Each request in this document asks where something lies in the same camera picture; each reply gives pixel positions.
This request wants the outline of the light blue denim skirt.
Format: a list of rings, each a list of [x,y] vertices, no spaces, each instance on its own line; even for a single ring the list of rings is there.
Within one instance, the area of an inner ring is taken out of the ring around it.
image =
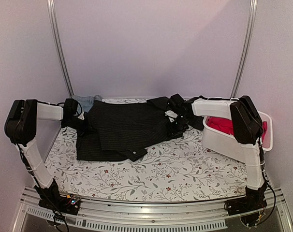
[[[100,95],[87,96],[87,97],[73,95],[72,98],[81,104],[82,110],[84,112],[88,112],[93,107],[95,101],[103,100],[103,98]]]

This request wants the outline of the black striped garment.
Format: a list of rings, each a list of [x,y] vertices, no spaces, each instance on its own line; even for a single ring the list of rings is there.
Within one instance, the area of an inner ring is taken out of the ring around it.
[[[77,135],[77,159],[82,161],[136,161],[147,148],[172,140],[168,137],[165,115],[167,97],[143,103],[112,104],[95,101],[87,112],[93,134]],[[197,130],[203,130],[197,117]]]

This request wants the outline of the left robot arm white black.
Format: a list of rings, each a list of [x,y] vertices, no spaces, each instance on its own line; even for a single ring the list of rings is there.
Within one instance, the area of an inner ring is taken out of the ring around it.
[[[52,186],[54,178],[45,167],[37,146],[38,120],[59,121],[63,128],[80,130],[88,124],[87,113],[83,111],[81,104],[72,98],[59,104],[36,99],[14,100],[5,121],[4,132],[19,151],[36,186],[48,189]]]

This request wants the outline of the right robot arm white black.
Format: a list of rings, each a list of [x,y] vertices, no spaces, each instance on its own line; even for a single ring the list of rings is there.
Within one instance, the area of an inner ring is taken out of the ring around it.
[[[168,100],[168,106],[177,115],[172,122],[176,131],[184,130],[193,116],[202,117],[202,144],[217,153],[245,164],[247,171],[248,196],[242,199],[242,207],[253,210],[260,204],[260,195],[266,189],[263,175],[263,121],[249,96],[240,98],[205,98],[194,97],[187,101],[180,95],[173,95]],[[231,121],[233,134],[229,135],[207,125],[211,118]]]

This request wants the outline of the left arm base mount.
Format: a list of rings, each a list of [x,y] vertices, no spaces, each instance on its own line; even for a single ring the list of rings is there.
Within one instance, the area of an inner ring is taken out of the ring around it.
[[[80,199],[73,194],[61,196],[55,180],[52,181],[52,184],[48,188],[39,187],[37,184],[34,188],[40,196],[40,207],[65,214],[78,215]]]

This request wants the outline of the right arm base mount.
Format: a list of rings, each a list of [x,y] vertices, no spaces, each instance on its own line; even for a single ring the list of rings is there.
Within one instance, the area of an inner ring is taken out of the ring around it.
[[[242,216],[240,219],[247,227],[257,226],[264,214],[265,208],[267,207],[267,202],[264,196],[266,189],[266,184],[263,184],[258,190],[246,187],[246,196],[226,201],[224,204],[224,210],[226,210],[230,216],[256,210],[256,213]]]

